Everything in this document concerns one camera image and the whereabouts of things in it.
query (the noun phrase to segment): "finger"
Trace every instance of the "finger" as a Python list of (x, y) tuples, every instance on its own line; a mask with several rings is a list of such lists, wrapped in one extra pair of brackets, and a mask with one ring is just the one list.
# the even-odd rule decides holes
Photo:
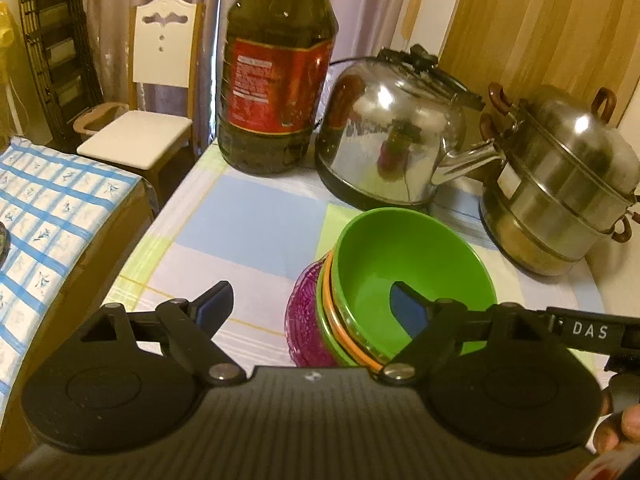
[(610, 420), (610, 418), (604, 420), (593, 434), (593, 446), (599, 454), (611, 451), (619, 443), (620, 437), (618, 436), (614, 422)]
[(605, 388), (602, 391), (602, 410), (600, 416), (609, 415), (613, 411), (613, 400), (611, 399), (611, 393), (609, 388)]
[(640, 442), (640, 404), (632, 406), (622, 414), (622, 433), (629, 440)]

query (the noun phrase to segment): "chair seat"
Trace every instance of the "chair seat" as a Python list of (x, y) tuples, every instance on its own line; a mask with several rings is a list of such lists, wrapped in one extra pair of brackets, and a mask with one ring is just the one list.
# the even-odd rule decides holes
[(78, 147), (78, 154), (149, 170), (191, 126), (186, 117), (130, 110)]

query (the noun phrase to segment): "plaid tablecloth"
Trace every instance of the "plaid tablecloth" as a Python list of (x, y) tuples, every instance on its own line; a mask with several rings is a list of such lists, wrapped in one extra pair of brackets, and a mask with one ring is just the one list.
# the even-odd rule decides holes
[(0, 155), (0, 420), (47, 309), (94, 235), (140, 177), (14, 138)]
[[(479, 183), (441, 186), (431, 213), (476, 250), (498, 301), (604, 312), (585, 262), (569, 275), (536, 280), (516, 269), (485, 233)], [(231, 282), (236, 302), (214, 341), (245, 369), (292, 365), (284, 311), (305, 267), (335, 244), (359, 211), (326, 190), (313, 170), (257, 178), (229, 167), (214, 144), (188, 174), (122, 269), (105, 301), (153, 310), (167, 298), (194, 299)], [(602, 365), (581, 356), (592, 369)]]

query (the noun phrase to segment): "stainless steel pot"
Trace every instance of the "stainless steel pot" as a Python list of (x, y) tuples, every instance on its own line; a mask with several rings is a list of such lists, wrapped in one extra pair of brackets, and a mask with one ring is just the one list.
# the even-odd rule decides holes
[(361, 208), (420, 206), (437, 185), (503, 157), (491, 139), (459, 151), (463, 107), (484, 103), (436, 63), (420, 46), (385, 49), (342, 73), (316, 140), (331, 191)]
[(628, 241), (640, 162), (607, 126), (613, 92), (601, 89), (590, 111), (551, 86), (515, 106), (493, 83), (490, 98), (513, 121), (503, 135), (507, 164), (487, 179), (481, 201), (482, 219), (503, 250), (533, 272), (556, 276), (604, 237)]

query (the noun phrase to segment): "purple bowl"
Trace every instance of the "purple bowl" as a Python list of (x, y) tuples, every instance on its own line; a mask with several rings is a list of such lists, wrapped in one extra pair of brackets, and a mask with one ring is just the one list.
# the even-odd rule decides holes
[(316, 323), (316, 285), (322, 264), (324, 258), (308, 266), (300, 275), (284, 315), (284, 332), (289, 345), (289, 355), (299, 367), (338, 366), (325, 348)]

